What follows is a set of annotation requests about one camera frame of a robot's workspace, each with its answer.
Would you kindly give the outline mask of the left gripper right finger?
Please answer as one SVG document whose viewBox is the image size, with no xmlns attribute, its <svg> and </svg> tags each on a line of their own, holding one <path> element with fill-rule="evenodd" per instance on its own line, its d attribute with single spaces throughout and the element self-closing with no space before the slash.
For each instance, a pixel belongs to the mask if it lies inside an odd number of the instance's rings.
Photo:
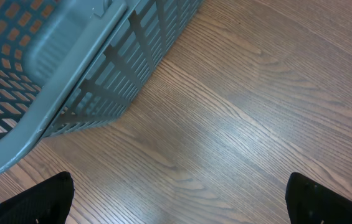
<svg viewBox="0 0 352 224">
<path fill-rule="evenodd" d="M 352 201 L 301 173 L 291 173 L 285 192 L 291 224 L 352 223 Z"/>
</svg>

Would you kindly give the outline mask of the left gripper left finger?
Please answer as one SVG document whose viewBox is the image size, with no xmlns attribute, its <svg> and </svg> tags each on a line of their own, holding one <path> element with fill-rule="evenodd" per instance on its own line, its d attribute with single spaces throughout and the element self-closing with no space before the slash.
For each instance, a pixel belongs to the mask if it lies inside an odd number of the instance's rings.
<svg viewBox="0 0 352 224">
<path fill-rule="evenodd" d="M 65 223 L 74 182 L 63 171 L 0 203 L 0 223 Z"/>
</svg>

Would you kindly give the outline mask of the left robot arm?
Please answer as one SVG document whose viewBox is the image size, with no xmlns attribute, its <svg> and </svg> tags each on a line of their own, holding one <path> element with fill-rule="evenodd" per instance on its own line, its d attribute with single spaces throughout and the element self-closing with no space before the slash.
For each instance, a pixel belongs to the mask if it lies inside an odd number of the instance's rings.
<svg viewBox="0 0 352 224">
<path fill-rule="evenodd" d="M 69 172 L 0 203 L 0 223 L 65 223 L 74 197 Z M 352 201 L 301 173 L 291 173 L 285 192 L 291 223 L 352 223 Z"/>
</svg>

